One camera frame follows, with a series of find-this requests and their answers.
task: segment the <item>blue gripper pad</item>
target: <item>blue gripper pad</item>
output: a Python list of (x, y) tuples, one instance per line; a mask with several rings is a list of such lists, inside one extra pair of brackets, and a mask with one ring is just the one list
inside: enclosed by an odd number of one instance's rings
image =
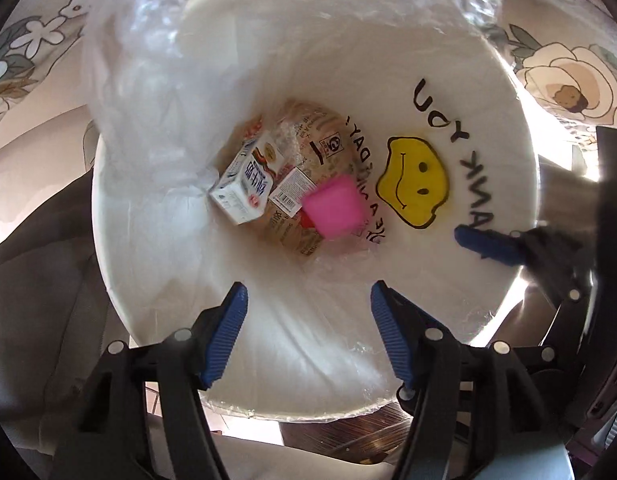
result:
[(409, 344), (399, 329), (399, 324), (391, 311), (380, 283), (375, 283), (371, 288), (371, 312), (391, 361), (393, 373), (398, 379), (404, 381), (407, 388), (412, 388), (415, 383), (415, 376), (412, 370)]
[(458, 225), (454, 234), (460, 246), (484, 258), (492, 258), (511, 267), (524, 265), (524, 255), (514, 238), (496, 231), (480, 231), (468, 225)]
[(236, 283), (234, 287), (235, 290), (232, 289), (228, 293), (224, 316), (206, 348), (206, 367), (201, 379), (207, 387), (222, 377), (246, 318), (248, 291), (241, 283)]

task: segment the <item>barcode label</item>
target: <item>barcode label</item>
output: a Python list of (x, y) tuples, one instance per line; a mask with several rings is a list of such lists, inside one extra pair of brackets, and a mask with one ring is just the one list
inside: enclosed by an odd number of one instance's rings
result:
[(294, 217), (302, 207), (301, 201), (304, 195), (315, 187), (311, 179), (301, 170), (293, 168), (279, 186), (272, 190), (269, 200), (288, 216)]

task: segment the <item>milk carton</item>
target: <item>milk carton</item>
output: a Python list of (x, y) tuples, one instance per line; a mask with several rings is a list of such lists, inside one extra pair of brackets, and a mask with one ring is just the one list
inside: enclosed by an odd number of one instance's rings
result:
[(236, 223), (264, 214), (266, 201), (284, 159), (268, 133), (249, 139), (239, 150), (210, 196)]

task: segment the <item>pink cube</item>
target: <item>pink cube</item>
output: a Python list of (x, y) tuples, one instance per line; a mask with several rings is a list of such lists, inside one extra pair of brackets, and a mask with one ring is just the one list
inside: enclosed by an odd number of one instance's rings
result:
[(302, 199), (302, 210), (324, 238), (337, 238), (363, 226), (368, 208), (350, 175), (317, 186)]

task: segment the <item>smiley face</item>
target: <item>smiley face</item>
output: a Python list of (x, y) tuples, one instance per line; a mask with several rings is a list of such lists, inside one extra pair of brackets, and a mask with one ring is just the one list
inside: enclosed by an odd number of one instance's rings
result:
[(404, 222), (425, 229), (449, 197), (449, 179), (431, 144), (418, 137), (391, 137), (387, 168), (375, 189)]

